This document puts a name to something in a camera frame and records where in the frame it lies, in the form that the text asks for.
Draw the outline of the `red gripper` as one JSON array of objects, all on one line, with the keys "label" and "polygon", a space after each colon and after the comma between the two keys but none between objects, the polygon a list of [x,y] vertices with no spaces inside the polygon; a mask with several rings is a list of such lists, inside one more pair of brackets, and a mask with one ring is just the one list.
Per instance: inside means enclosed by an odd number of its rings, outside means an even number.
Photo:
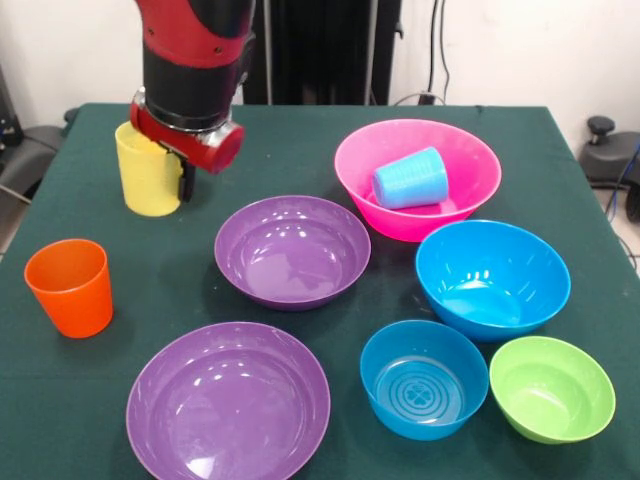
[{"label": "red gripper", "polygon": [[179,199],[185,203],[193,196],[195,167],[214,174],[221,172],[234,161],[245,137],[244,128],[232,121],[226,121],[220,128],[208,132],[173,129],[154,119],[144,106],[137,103],[131,104],[130,121],[149,140],[182,158]]}]

